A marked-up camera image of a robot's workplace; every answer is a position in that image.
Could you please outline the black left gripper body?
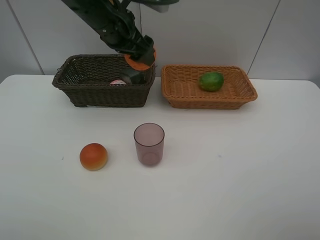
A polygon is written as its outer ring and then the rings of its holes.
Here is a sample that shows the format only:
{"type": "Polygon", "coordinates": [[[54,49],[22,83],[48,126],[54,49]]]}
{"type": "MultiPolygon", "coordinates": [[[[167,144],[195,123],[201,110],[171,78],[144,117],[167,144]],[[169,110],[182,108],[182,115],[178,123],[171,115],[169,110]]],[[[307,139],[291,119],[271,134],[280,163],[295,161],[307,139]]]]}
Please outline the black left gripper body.
{"type": "Polygon", "coordinates": [[[134,14],[118,0],[76,0],[74,12],[118,53],[154,46],[136,27],[134,14]]]}

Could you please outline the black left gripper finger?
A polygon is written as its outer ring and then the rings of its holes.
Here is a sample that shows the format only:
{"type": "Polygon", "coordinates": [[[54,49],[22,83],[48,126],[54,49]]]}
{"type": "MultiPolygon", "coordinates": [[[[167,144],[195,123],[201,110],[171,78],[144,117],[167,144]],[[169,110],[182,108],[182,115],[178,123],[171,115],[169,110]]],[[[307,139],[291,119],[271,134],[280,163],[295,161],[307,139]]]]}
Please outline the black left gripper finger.
{"type": "Polygon", "coordinates": [[[148,49],[143,55],[141,55],[136,62],[151,67],[156,61],[156,50],[154,47],[148,49]]]}

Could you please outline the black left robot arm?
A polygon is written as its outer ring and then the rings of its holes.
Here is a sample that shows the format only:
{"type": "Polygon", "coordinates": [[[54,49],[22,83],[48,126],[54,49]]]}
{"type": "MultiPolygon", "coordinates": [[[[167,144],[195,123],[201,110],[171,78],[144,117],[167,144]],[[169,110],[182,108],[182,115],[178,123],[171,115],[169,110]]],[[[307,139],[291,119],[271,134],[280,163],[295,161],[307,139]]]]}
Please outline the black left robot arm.
{"type": "Polygon", "coordinates": [[[63,3],[89,25],[111,49],[126,55],[128,63],[152,67],[155,63],[154,41],[143,36],[134,14],[125,0],[64,0],[63,3]]]}

